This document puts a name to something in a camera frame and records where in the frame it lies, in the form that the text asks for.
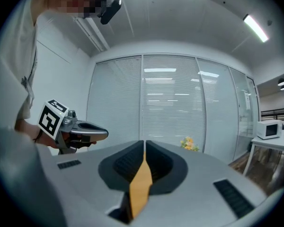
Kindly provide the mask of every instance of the white shirt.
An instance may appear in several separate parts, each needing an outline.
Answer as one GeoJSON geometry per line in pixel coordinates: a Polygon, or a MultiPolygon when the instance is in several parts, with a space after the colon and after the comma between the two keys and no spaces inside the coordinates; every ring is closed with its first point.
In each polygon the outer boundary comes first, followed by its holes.
{"type": "Polygon", "coordinates": [[[37,66],[36,37],[37,28],[31,16],[31,0],[21,0],[0,32],[0,67],[10,70],[28,92],[17,119],[30,117],[34,99],[31,86],[37,66]]]}

